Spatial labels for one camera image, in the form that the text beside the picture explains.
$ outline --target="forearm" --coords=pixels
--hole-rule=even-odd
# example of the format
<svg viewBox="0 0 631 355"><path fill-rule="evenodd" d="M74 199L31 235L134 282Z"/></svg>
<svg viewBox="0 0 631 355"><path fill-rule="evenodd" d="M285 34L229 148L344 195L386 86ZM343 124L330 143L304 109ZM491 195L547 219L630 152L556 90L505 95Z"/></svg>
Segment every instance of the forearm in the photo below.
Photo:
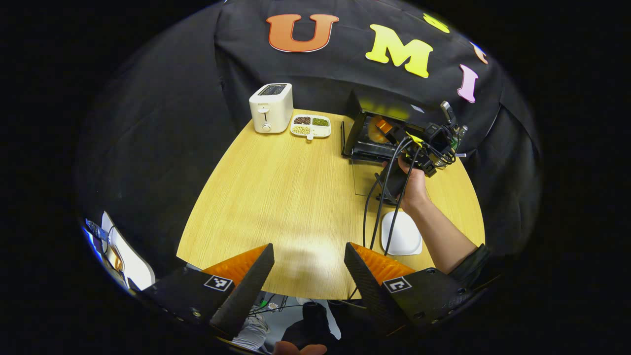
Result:
<svg viewBox="0 0 631 355"><path fill-rule="evenodd" d="M449 274L477 249L429 200L406 213L421 232L434 265L444 274Z"/></svg>

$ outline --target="yellow letter m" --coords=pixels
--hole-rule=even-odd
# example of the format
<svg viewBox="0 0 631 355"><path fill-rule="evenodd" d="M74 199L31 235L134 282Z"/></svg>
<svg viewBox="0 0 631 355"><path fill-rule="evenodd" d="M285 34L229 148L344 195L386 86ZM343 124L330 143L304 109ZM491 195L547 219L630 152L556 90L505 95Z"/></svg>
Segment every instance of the yellow letter m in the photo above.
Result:
<svg viewBox="0 0 631 355"><path fill-rule="evenodd" d="M403 45L394 30L374 24L370 25L370 28L375 31L375 43L372 46L372 51L366 53L366 58L371 61L388 63L387 49L395 66L400 66L409 58L410 61L405 64L405 70L422 78L429 76L427 60L433 50L430 45L418 39L413 39L408 44Z"/></svg>

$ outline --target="table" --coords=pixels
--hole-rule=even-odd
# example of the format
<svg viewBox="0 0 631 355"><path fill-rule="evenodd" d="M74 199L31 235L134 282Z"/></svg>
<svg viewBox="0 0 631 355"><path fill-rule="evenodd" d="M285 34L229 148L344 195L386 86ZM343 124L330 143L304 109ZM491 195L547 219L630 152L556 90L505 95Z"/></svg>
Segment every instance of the table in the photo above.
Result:
<svg viewBox="0 0 631 355"><path fill-rule="evenodd" d="M331 135L314 138L260 134L252 121L221 158L187 221L177 256L201 269L266 243L274 244L274 266L263 290L313 299L345 299L355 288L344 247L362 244L366 196L380 164L341 155L341 124L348 134L353 120L335 114L295 109L331 120ZM427 192L438 209L477 246L484 225L473 185L458 159L432 178ZM367 216L370 244L379 202L371 198ZM382 216L394 207L384 205ZM374 250L380 245L380 230ZM413 256L390 256L422 270L432 267L427 247ZM354 298L360 298L359 292Z"/></svg>

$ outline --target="hand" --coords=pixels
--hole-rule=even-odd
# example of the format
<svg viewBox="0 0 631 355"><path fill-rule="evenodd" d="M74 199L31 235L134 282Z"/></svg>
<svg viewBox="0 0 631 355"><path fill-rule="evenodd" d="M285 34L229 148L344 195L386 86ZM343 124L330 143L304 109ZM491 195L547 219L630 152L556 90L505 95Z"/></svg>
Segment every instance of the hand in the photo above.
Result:
<svg viewBox="0 0 631 355"><path fill-rule="evenodd" d="M298 348L290 342L279 341L274 347L272 355L323 355L326 352L326 346L321 344L307 345L298 351Z"/></svg>
<svg viewBox="0 0 631 355"><path fill-rule="evenodd" d="M387 164L387 162L383 162L382 166L385 167ZM399 167L406 174L410 171L410 165L403 160L403 155L399 155ZM407 214L410 214L430 202L425 188L425 172L421 169L412 169L408 186L405 188L403 201L401 201L401 208Z"/></svg>

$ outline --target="white toaster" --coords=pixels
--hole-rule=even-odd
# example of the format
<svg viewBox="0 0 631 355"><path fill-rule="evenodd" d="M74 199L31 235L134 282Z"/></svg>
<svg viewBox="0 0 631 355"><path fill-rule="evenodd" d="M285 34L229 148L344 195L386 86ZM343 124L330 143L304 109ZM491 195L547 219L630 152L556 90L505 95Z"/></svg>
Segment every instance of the white toaster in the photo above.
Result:
<svg viewBox="0 0 631 355"><path fill-rule="evenodd" d="M250 97L250 111L257 132L286 130L293 113L292 84L267 84L256 90Z"/></svg>

